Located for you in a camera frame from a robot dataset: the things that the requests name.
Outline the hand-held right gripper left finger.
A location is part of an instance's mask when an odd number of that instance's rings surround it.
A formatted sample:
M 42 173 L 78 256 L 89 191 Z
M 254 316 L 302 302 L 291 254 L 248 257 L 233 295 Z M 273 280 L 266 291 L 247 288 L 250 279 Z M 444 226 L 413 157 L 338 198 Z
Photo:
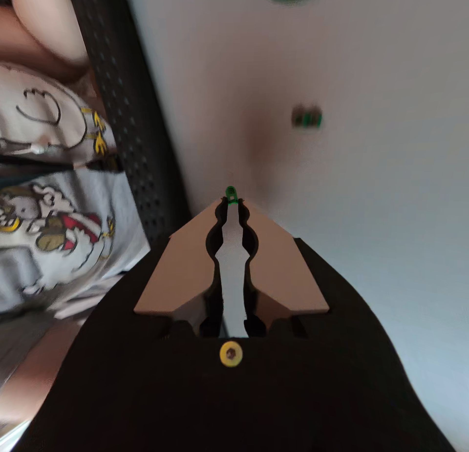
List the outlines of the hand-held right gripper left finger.
M 216 253 L 225 223 L 226 199 L 221 198 L 174 232 L 134 313 L 186 321 L 200 337 L 219 337 L 224 303 Z

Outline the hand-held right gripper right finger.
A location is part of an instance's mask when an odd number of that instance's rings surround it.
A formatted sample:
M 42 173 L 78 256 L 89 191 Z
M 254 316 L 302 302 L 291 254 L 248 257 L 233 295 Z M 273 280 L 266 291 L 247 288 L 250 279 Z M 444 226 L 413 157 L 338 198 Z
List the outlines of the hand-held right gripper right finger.
M 247 200 L 239 199 L 238 217 L 249 254 L 243 279 L 248 337 L 265 337 L 280 319 L 328 313 L 330 307 L 294 237 Z

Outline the person's left forearm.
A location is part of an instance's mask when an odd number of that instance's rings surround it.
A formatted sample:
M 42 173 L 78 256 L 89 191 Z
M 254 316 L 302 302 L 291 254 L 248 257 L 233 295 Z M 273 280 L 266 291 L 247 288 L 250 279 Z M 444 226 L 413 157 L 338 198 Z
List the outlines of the person's left forearm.
M 71 0 L 1 0 L 0 59 L 71 84 L 90 69 Z

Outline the small dark green brick piece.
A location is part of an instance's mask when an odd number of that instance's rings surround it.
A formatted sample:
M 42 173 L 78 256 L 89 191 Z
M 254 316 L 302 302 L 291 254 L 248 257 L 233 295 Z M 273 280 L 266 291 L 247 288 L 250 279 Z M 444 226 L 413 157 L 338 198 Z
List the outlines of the small dark green brick piece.
M 323 122 L 323 110 L 317 105 L 297 105 L 292 109 L 291 125 L 294 128 L 319 129 Z

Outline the black perforated chair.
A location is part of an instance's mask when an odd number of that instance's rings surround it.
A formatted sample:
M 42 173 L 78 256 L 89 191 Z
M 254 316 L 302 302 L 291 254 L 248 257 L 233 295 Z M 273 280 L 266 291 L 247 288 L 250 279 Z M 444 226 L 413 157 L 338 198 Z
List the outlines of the black perforated chair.
M 71 0 L 151 247 L 191 219 L 181 171 L 128 0 Z

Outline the person's leg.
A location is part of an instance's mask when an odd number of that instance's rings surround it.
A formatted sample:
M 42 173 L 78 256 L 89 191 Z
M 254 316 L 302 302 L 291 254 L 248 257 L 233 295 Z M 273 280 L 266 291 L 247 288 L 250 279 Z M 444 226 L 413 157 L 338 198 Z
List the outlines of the person's leg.
M 56 319 L 1 387 L 1 426 L 32 420 L 42 407 L 75 338 L 94 308 Z

